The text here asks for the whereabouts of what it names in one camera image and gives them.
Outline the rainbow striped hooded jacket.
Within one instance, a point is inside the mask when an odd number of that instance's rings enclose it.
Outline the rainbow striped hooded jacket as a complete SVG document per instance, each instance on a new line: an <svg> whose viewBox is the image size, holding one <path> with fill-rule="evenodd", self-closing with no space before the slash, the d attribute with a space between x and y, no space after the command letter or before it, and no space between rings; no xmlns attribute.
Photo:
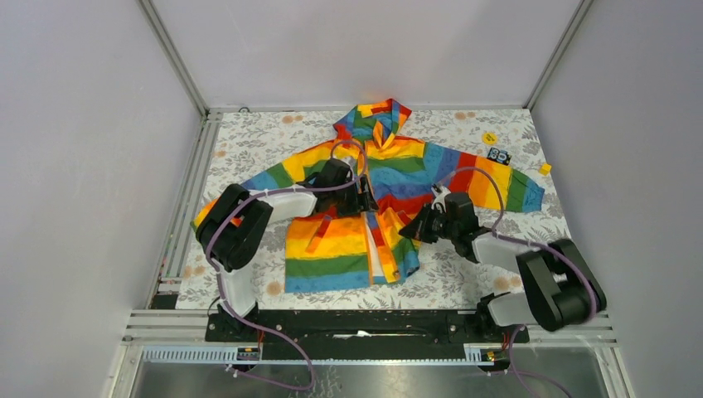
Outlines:
<svg viewBox="0 0 703 398"><path fill-rule="evenodd" d="M419 269L419 242L400 231L442 177L482 208L539 211L544 189L524 173L471 153L410 138L410 110L393 99L359 105L334 124L337 136L296 153L244 182L255 191L316 182L331 156L350 156L373 204L364 211L327 205L296 216L285 243L285 289L317 293L405 281Z"/></svg>

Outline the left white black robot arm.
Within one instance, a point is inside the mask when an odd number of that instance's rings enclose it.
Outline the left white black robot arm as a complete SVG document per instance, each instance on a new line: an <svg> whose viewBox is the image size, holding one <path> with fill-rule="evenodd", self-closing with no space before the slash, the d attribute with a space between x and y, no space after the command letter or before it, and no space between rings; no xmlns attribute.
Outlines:
<svg viewBox="0 0 703 398"><path fill-rule="evenodd" d="M290 187L255 190L230 184L192 221L196 241L216 272L220 306L228 314L225 330L239 341L256 333L249 263L269 224L330 209L339 216L357 216L377 208L367 176L336 158Z"/></svg>

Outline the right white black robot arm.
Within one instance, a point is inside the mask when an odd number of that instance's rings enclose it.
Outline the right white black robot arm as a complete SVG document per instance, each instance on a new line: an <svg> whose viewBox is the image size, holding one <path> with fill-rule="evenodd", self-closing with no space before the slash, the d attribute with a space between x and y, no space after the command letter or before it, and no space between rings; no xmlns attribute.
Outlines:
<svg viewBox="0 0 703 398"><path fill-rule="evenodd" d="M448 240L466 260L519 274L520 293L489 294L477 304L475 328L483 340L495 342L508 326L528 323L558 331L587 323L607 307L603 290L572 240L542 244L500 235L480 224L466 193L438 195L400 235L423 243Z"/></svg>

